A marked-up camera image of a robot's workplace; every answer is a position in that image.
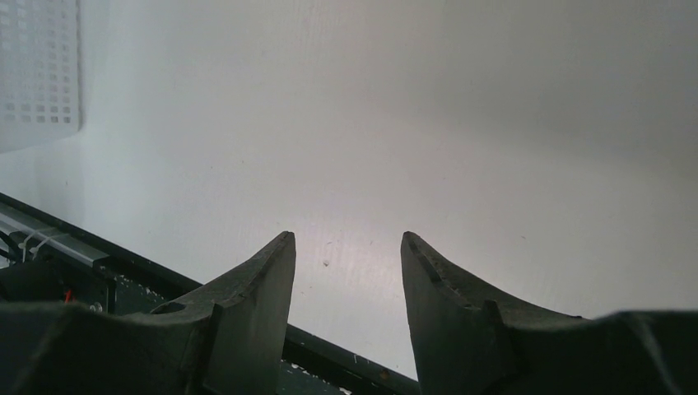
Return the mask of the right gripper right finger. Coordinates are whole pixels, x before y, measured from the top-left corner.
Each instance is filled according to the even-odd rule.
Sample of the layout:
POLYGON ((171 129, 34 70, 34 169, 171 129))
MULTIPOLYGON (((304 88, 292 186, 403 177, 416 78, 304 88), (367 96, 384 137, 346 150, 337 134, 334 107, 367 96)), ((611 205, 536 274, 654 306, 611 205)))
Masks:
POLYGON ((450 262, 419 235, 401 244, 424 394, 694 394, 697 314, 587 319, 521 300, 450 262))

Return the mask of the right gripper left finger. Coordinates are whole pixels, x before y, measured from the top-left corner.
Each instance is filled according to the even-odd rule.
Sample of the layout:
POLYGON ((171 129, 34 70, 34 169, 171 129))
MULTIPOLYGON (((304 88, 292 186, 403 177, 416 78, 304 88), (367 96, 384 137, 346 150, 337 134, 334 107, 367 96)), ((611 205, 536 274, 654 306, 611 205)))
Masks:
POLYGON ((78 302, 1 306, 4 394, 272 394, 291 291, 295 236, 150 313, 78 302))

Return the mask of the white plastic basket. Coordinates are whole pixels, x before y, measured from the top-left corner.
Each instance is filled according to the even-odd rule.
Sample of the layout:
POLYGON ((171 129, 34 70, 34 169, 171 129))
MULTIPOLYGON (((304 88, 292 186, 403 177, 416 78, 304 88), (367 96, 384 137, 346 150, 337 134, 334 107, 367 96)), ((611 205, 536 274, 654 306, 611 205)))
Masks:
POLYGON ((2 152, 78 133, 79 15, 77 1, 2 0, 2 152))

